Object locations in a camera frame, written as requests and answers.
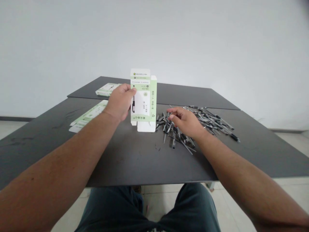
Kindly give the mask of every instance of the black table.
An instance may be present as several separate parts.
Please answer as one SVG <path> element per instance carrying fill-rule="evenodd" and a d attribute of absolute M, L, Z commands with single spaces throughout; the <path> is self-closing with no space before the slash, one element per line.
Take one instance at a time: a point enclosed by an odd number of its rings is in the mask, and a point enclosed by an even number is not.
<path fill-rule="evenodd" d="M 68 95 L 68 97 L 91 98 L 108 100 L 108 97 L 98 96 L 95 91 L 107 83 L 127 83 L 129 79 L 98 77 L 80 89 Z M 197 105 L 210 108 L 239 110 L 238 107 L 226 100 L 213 89 L 190 87 L 173 84 L 157 84 L 157 104 L 166 105 Z"/>
<path fill-rule="evenodd" d="M 0 140 L 0 189 L 30 165 L 63 144 L 75 133 L 70 123 L 100 100 L 68 98 Z M 157 105 L 165 112 L 168 105 Z M 309 175 L 309 158 L 293 148 L 243 111 L 209 109 L 233 127 L 240 138 L 219 138 L 271 177 Z M 199 148 L 193 156 L 177 143 L 171 148 L 163 132 L 137 132 L 127 117 L 117 128 L 87 186 L 148 185 L 216 181 L 210 163 Z"/>

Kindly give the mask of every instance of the pile of pens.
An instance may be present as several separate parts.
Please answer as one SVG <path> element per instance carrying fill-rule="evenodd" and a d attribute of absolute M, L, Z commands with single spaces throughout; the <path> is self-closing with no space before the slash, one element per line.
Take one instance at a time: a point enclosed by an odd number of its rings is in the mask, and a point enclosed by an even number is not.
<path fill-rule="evenodd" d="M 183 108 L 193 112 L 201 125 L 212 135 L 217 136 L 220 135 L 219 131 L 222 133 L 229 135 L 233 140 L 240 143 L 239 138 L 235 136 L 229 129 L 234 130 L 234 128 L 228 124 L 226 121 L 224 121 L 221 117 L 219 117 L 216 114 L 211 113 L 206 109 L 206 107 L 197 107 L 197 106 L 189 106 L 191 108 L 195 108 L 198 111 L 193 111 L 189 109 L 188 107 L 184 106 Z M 173 139 L 172 148 L 175 149 L 175 142 L 181 143 L 189 152 L 191 155 L 192 151 L 196 152 L 193 148 L 195 147 L 195 144 L 193 142 L 193 139 L 191 137 L 186 136 L 183 134 L 178 127 L 175 127 L 175 124 L 168 120 L 168 117 L 170 116 L 170 113 L 167 113 L 165 115 L 164 113 L 159 114 L 157 116 L 157 125 L 156 125 L 156 131 L 158 131 L 160 126 L 163 126 L 163 132 L 164 132 L 164 139 L 163 143 L 165 143 L 166 137 L 171 137 Z"/>
<path fill-rule="evenodd" d="M 216 114 L 211 113 L 206 109 L 206 107 L 197 107 L 197 106 L 190 106 L 192 108 L 198 109 L 198 111 L 192 111 L 188 107 L 184 107 L 187 110 L 190 110 L 195 114 L 197 119 L 200 121 L 202 126 L 212 135 L 217 136 L 220 135 L 219 131 L 222 133 L 229 135 L 233 140 L 240 143 L 239 138 L 234 135 L 229 129 L 234 130 L 234 128 L 224 121 L 221 117 Z"/>

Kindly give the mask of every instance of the lap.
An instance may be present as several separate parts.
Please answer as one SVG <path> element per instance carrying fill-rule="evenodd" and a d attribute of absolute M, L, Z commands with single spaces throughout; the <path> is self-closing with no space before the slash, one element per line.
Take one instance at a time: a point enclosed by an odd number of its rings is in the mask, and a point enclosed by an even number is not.
<path fill-rule="evenodd" d="M 76 231 L 220 231 L 212 197 L 199 183 L 184 184 L 174 208 L 157 223 L 143 215 L 142 205 L 131 187 L 94 188 Z"/>

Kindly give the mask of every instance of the tiled floor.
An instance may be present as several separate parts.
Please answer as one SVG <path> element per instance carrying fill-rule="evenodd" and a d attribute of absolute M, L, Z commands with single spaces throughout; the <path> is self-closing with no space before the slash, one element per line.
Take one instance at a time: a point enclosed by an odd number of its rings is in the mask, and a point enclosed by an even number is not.
<path fill-rule="evenodd" d="M 23 126 L 23 122 L 0 121 L 0 139 Z M 276 133 L 282 139 L 309 157 L 309 139 L 301 134 Z M 309 178 L 275 179 L 303 209 L 309 213 Z M 158 221 L 175 203 L 182 184 L 142 186 L 145 208 L 149 220 Z M 74 231 L 81 219 L 90 189 L 85 189 L 67 213 L 58 221 L 52 232 Z M 253 224 L 224 189 L 220 182 L 211 193 L 215 202 L 222 231 L 256 231 Z"/>

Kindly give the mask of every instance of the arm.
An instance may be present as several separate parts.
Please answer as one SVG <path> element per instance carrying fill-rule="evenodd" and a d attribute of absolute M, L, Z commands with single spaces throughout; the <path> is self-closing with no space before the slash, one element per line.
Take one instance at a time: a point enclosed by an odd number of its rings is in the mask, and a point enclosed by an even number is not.
<path fill-rule="evenodd" d="M 197 141 L 220 182 L 252 220 L 257 230 L 309 227 L 308 214 L 267 174 L 208 133 L 183 108 L 168 109 L 180 130 Z"/>
<path fill-rule="evenodd" d="M 136 89 L 116 88 L 106 109 L 66 143 L 29 167 L 0 192 L 0 231 L 50 231 L 85 188 L 128 114 Z"/>

